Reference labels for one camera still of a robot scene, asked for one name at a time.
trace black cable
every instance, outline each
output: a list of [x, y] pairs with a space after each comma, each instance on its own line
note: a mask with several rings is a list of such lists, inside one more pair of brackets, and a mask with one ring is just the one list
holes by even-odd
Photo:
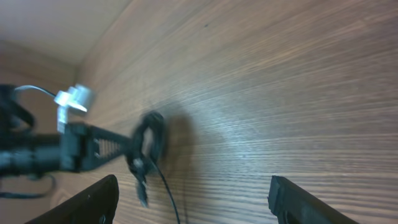
[[41, 88], [41, 87], [34, 86], [34, 85], [23, 85], [23, 86], [19, 86], [19, 87], [15, 88], [14, 91], [17, 92], [17, 91], [30, 90], [30, 89], [40, 90], [40, 91], [42, 91], [42, 92], [44, 92], [44, 93], [46, 93], [46, 94], [48, 94], [48, 95], [50, 95], [50, 96], [52, 96], [52, 97], [55, 97], [55, 94], [54, 94], [54, 93], [52, 93], [52, 92], [46, 90], [45, 88]]
[[50, 190], [44, 193], [12, 193], [12, 192], [0, 192], [0, 198], [13, 198], [13, 199], [33, 199], [33, 198], [41, 198], [48, 195], [55, 189], [56, 181], [53, 175], [48, 175], [47, 177], [51, 178], [51, 188]]
[[164, 178], [162, 172], [160, 171], [159, 167], [156, 165], [156, 163], [153, 160], [150, 160], [152, 165], [155, 167], [155, 169], [157, 170], [157, 173], [160, 175], [160, 178], [162, 178], [164, 186], [166, 187], [167, 193], [169, 194], [170, 197], [170, 201], [173, 205], [174, 208], [174, 212], [175, 212], [175, 217], [177, 218], [177, 223], [180, 224], [180, 217], [178, 216], [178, 211], [177, 211], [177, 206], [175, 205], [174, 199], [173, 199], [173, 195], [169, 189], [169, 186], [167, 185], [166, 179]]

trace cable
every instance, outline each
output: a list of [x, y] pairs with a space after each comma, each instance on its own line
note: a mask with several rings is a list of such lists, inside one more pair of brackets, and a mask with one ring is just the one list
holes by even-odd
[[177, 206], [175, 205], [174, 199], [173, 199], [173, 195], [169, 189], [169, 186], [167, 185], [166, 179], [164, 178], [162, 172], [160, 171], [159, 167], [156, 165], [156, 163], [151, 159], [150, 160], [152, 165], [155, 167], [155, 169], [157, 170], [158, 174], [160, 175], [160, 178], [162, 178], [164, 186], [166, 187], [167, 193], [169, 194], [170, 197], [170, 201], [173, 205], [174, 208], [174, 212], [175, 212], [175, 217], [177, 218], [177, 223], [180, 224], [180, 217], [178, 216], [178, 211], [177, 211]]
[[12, 192], [0, 192], [0, 198], [13, 198], [13, 199], [33, 199], [41, 198], [48, 195], [51, 191], [55, 189], [56, 181], [53, 175], [48, 175], [51, 178], [51, 188], [44, 193], [12, 193]]
[[50, 91], [48, 91], [48, 90], [46, 90], [46, 89], [44, 89], [44, 88], [41, 88], [41, 87], [38, 87], [38, 86], [33, 86], [33, 85], [23, 85], [23, 86], [19, 86], [19, 87], [17, 87], [17, 88], [14, 89], [14, 92], [22, 91], [22, 90], [29, 90], [29, 89], [40, 90], [40, 91], [42, 91], [42, 92], [44, 92], [44, 93], [46, 93], [46, 94], [48, 94], [48, 95], [50, 95], [50, 96], [52, 96], [52, 97], [55, 97], [55, 94], [54, 94], [54, 93], [52, 93], [52, 92], [50, 92]]

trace wire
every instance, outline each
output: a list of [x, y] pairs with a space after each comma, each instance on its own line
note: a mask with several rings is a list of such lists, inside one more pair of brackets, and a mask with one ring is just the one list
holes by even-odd
[[13, 198], [13, 199], [33, 199], [41, 198], [48, 195], [51, 191], [55, 189], [56, 181], [53, 175], [48, 175], [51, 178], [51, 188], [44, 193], [12, 193], [12, 192], [0, 192], [0, 198]]
[[46, 90], [46, 89], [44, 89], [44, 88], [41, 88], [41, 87], [38, 87], [38, 86], [33, 86], [33, 85], [23, 85], [23, 86], [19, 86], [19, 87], [17, 87], [17, 88], [14, 89], [14, 92], [16, 92], [16, 91], [22, 91], [22, 90], [29, 90], [29, 89], [40, 90], [40, 91], [42, 91], [42, 92], [44, 92], [44, 93], [46, 93], [46, 94], [48, 94], [48, 95], [50, 95], [50, 96], [52, 96], [52, 97], [55, 97], [55, 94], [54, 94], [54, 93], [52, 93], [52, 92], [50, 92], [50, 91], [48, 91], [48, 90]]
[[167, 185], [166, 179], [164, 178], [162, 172], [160, 171], [159, 167], [156, 165], [156, 163], [151, 159], [150, 160], [152, 165], [155, 167], [155, 169], [157, 170], [158, 174], [160, 175], [160, 178], [162, 178], [164, 186], [166, 187], [167, 193], [169, 194], [170, 197], [170, 201], [173, 205], [174, 208], [174, 212], [175, 212], [175, 217], [177, 218], [177, 223], [180, 224], [180, 217], [178, 216], [178, 211], [177, 211], [177, 206], [175, 205], [174, 199], [173, 199], [173, 195], [169, 189], [169, 186]]

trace floor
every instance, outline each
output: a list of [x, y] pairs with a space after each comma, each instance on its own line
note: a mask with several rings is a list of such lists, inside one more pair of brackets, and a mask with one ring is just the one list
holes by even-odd
[[[277, 223], [272, 175], [397, 223], [397, 61], [397, 1], [133, 1], [78, 82], [98, 94], [91, 124], [129, 135], [146, 111], [168, 119], [160, 168], [182, 223]], [[156, 175], [140, 206], [124, 158], [63, 174], [52, 206], [107, 174], [115, 223], [175, 223]]]

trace thin black wire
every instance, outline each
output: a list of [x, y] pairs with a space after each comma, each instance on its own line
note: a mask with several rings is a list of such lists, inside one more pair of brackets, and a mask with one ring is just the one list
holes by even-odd
[[56, 181], [53, 175], [47, 175], [47, 177], [51, 178], [51, 188], [44, 193], [12, 193], [12, 192], [0, 192], [0, 198], [13, 198], [13, 199], [33, 199], [33, 198], [41, 198], [48, 195], [51, 191], [55, 189]]
[[55, 94], [54, 94], [54, 93], [52, 93], [52, 92], [46, 90], [45, 88], [38, 87], [38, 86], [34, 86], [34, 85], [23, 85], [23, 86], [19, 86], [19, 87], [15, 88], [14, 91], [17, 92], [17, 91], [30, 90], [30, 89], [40, 90], [40, 91], [42, 91], [42, 92], [44, 92], [44, 93], [46, 93], [46, 94], [48, 94], [48, 95], [50, 95], [50, 96], [52, 96], [52, 97], [55, 97]]
[[157, 170], [158, 174], [160, 175], [160, 178], [162, 178], [164, 186], [166, 187], [167, 193], [169, 194], [170, 197], [170, 201], [173, 205], [174, 208], [174, 212], [175, 212], [175, 217], [177, 218], [177, 223], [180, 224], [180, 217], [178, 216], [178, 211], [177, 211], [177, 206], [175, 205], [174, 199], [173, 199], [173, 195], [169, 189], [169, 186], [167, 185], [166, 179], [164, 178], [162, 172], [160, 171], [159, 167], [156, 165], [156, 163], [153, 160], [150, 160], [152, 165], [155, 167], [155, 169]]

